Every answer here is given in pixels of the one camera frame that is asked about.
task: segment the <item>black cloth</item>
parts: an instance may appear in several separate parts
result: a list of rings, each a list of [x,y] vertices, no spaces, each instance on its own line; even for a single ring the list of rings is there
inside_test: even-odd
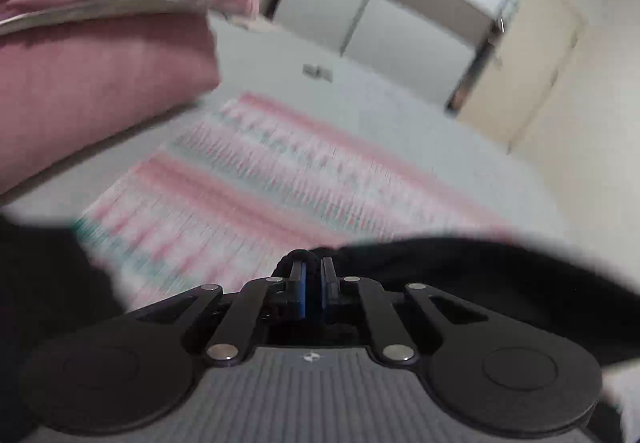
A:
[[[569,338],[600,365],[640,358],[640,296],[539,251],[489,241],[429,237],[311,250],[339,277],[370,277],[388,291],[423,282],[492,311]],[[289,275],[292,255],[274,275]]]
[[[91,266],[67,228],[0,217],[0,441],[37,427],[18,395],[18,373],[45,340],[121,315],[110,278]]]
[[[301,255],[307,257],[308,279],[318,277],[320,258],[331,257],[338,276],[370,277],[390,291],[428,283],[565,336],[601,365],[640,357],[637,295],[596,271],[531,249],[436,237],[316,248],[287,255],[274,275],[287,277]],[[90,265],[72,230],[22,227],[0,218],[0,441],[19,441],[36,427],[17,388],[29,352],[46,339],[123,312],[109,277]],[[615,429],[612,419],[618,420],[614,411],[604,416]]]

